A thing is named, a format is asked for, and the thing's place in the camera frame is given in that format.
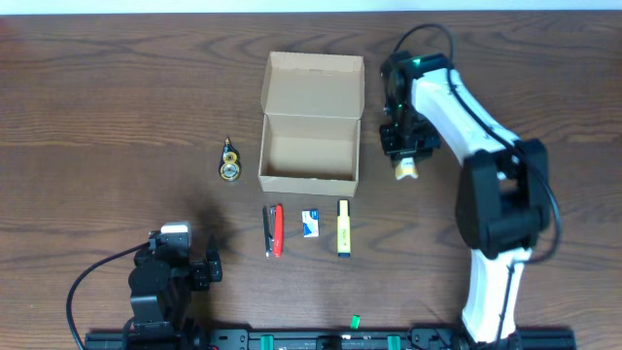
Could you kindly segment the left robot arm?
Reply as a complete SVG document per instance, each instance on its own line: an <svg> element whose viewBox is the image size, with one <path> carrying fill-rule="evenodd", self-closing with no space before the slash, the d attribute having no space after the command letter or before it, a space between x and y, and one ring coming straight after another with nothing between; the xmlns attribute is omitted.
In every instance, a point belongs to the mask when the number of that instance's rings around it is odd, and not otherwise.
<svg viewBox="0 0 622 350"><path fill-rule="evenodd" d="M209 245L202 258L192 256L187 233L153 231L134 263L128 277L130 304L142 337L169 338L180 333L191 294L207 291L223 279L218 250Z"/></svg>

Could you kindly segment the yellow highlighter pen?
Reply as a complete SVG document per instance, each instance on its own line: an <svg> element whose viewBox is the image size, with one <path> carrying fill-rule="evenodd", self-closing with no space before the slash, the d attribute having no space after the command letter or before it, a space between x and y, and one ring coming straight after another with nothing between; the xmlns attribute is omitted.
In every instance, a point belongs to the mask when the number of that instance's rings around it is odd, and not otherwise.
<svg viewBox="0 0 622 350"><path fill-rule="evenodd" d="M339 258L351 256L351 220L347 199L340 199L337 205L337 255Z"/></svg>

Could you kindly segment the yellow sticky note pad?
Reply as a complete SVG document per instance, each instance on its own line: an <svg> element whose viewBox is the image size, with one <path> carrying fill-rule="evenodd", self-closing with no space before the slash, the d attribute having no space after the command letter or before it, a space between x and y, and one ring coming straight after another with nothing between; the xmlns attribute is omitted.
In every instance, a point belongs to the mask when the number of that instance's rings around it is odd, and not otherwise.
<svg viewBox="0 0 622 350"><path fill-rule="evenodd" d="M413 157L404 157L402 158L395 168L396 179L398 181L411 178L417 179L419 177L419 173L416 167L416 163Z"/></svg>

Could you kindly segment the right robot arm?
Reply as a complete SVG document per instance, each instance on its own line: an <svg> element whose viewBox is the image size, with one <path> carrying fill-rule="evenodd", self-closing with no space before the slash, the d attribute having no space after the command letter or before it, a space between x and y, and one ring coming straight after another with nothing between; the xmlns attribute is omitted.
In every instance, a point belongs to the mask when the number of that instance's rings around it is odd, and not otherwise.
<svg viewBox="0 0 622 350"><path fill-rule="evenodd" d="M392 53L381 65L384 154L397 179L446 144L461 166L456 222L471 254L460 347L513 345L513 310L524 263L550 223L547 152L499 124L442 53Z"/></svg>

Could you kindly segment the black yellow correction tape dispenser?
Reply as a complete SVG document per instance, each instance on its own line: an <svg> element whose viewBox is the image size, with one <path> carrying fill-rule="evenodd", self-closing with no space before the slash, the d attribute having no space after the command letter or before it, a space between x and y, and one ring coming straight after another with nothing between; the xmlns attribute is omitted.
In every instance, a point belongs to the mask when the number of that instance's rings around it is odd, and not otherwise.
<svg viewBox="0 0 622 350"><path fill-rule="evenodd" d="M241 163L238 151L231 144L230 138L226 137L223 153L219 164L220 177L227 182L236 181L241 175Z"/></svg>

